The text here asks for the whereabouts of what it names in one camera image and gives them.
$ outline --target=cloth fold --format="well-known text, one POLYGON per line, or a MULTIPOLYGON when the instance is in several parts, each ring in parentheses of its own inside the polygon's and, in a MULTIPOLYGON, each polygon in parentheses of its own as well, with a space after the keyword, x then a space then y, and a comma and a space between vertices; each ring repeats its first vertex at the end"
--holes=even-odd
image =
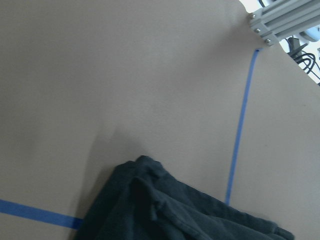
POLYGON ((171 176, 148 156, 115 168, 74 240, 293 240, 171 176))

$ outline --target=blue tape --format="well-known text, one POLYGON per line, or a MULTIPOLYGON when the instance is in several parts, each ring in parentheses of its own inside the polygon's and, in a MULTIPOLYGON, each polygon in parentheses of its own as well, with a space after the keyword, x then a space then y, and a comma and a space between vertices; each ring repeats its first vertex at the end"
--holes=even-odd
POLYGON ((246 85, 245 85, 244 96, 243 96, 243 101, 242 101, 241 113, 240 113, 240 117, 239 117, 238 129, 236 132, 236 137, 235 137, 235 142, 234 142, 228 185, 227 185, 227 190, 226 190, 226 194, 225 194, 225 201, 224 202, 227 205, 230 204, 230 197, 231 197, 232 187, 233 187, 233 183, 234 183, 240 139, 241 139, 242 129, 244 126, 244 120, 245 120, 245 114, 246 114, 246 108, 247 108, 247 102, 248 102, 248 96, 249 96, 252 76, 254 73, 258 53, 262 50, 263 50, 262 48, 258 48, 254 51, 254 53, 252 55, 251 63, 250 63, 248 77, 246 79, 246 85))
POLYGON ((0 213, 78 230, 82 219, 0 199, 0 213))

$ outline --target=dark gray towel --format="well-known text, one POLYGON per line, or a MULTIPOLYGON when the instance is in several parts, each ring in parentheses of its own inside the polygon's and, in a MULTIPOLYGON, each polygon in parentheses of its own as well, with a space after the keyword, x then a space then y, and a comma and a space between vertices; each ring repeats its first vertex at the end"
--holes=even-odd
POLYGON ((147 156, 113 171, 74 240, 293 240, 274 222, 235 210, 147 156))

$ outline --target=folded cloth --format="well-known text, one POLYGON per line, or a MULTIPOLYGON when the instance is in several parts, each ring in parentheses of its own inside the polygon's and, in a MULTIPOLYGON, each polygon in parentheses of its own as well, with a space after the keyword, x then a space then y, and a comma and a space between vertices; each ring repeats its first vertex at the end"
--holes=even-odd
POLYGON ((148 156, 115 168, 74 240, 293 240, 171 176, 148 156))

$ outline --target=dark cloth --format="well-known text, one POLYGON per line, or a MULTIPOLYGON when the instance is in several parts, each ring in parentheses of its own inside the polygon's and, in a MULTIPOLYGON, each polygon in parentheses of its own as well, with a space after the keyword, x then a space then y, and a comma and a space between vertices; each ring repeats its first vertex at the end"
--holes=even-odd
POLYGON ((113 171, 74 240, 293 240, 274 222, 235 210, 147 156, 113 171))

